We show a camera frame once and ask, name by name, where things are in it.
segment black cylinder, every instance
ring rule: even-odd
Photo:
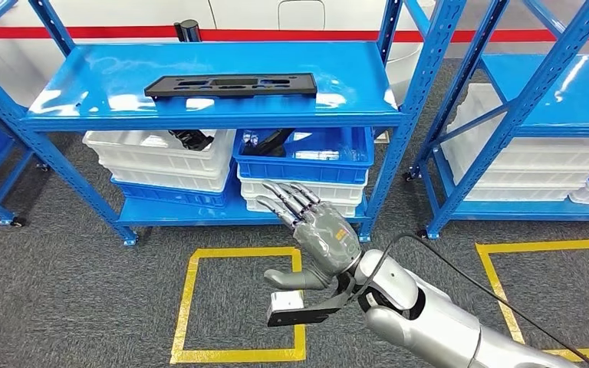
[[[179,42],[200,42],[202,40],[197,21],[188,19],[181,23],[175,23],[174,26]]]

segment robotic hand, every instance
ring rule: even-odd
[[[294,238],[314,259],[312,267],[302,272],[267,270],[265,280],[294,291],[324,289],[333,277],[338,279],[334,296],[313,307],[303,307],[297,291],[273,293],[268,326],[320,323],[357,298],[370,330],[438,368],[577,367],[482,326],[446,293],[391,257],[381,260],[382,251],[362,252],[353,228],[310,189],[297,183],[264,186],[287,209],[265,196],[259,196],[258,202],[294,230]]]

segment black object in crate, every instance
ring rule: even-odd
[[[294,131],[295,129],[293,128],[277,129],[255,146],[252,145],[251,141],[248,141],[245,143],[242,154],[247,156],[284,157],[285,150],[283,149],[283,143],[288,140],[288,137]]]
[[[182,142],[182,146],[188,150],[204,150],[213,142],[212,136],[205,136],[201,130],[168,130],[175,138]]]

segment yellow square marking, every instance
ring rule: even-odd
[[[492,253],[521,253],[527,251],[569,251],[569,250],[580,250],[589,249],[589,240],[575,240],[575,241],[543,241],[537,243],[513,243],[513,244],[475,244],[475,248],[479,253],[479,257],[482,259],[482,265],[486,272],[486,276],[491,281],[491,286],[496,295],[507,301],[505,291],[502,290],[502,284],[500,278],[493,268],[493,262],[491,262]],[[506,307],[504,304],[498,302],[500,309],[502,310],[502,316],[505,318],[505,322],[509,327],[509,331],[512,333],[512,338],[519,342],[525,343],[525,339],[522,336],[518,321],[516,320],[514,313],[511,309]],[[581,362],[581,359],[574,355],[570,350],[566,349],[555,349],[555,350],[544,350],[547,353],[563,356],[573,362]],[[579,349],[584,355],[589,358],[589,348]]]
[[[292,271],[301,271],[301,253],[293,247],[197,249],[189,259],[189,267],[186,270],[184,292],[182,293],[182,303],[179,306],[170,363],[255,363],[305,360],[306,330],[303,324],[294,326],[294,347],[291,349],[184,350],[186,327],[189,322],[191,300],[200,258],[282,256],[291,256]]]

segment red stripe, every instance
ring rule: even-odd
[[[69,27],[73,38],[174,38],[175,29],[169,25],[120,27]],[[452,42],[470,42],[475,31],[457,30]],[[372,41],[377,31],[276,31],[258,29],[203,29],[207,41]],[[3,38],[49,38],[43,27],[0,27]],[[420,42],[418,31],[397,31],[396,42]],[[547,29],[500,29],[493,33],[493,42],[554,41]]]

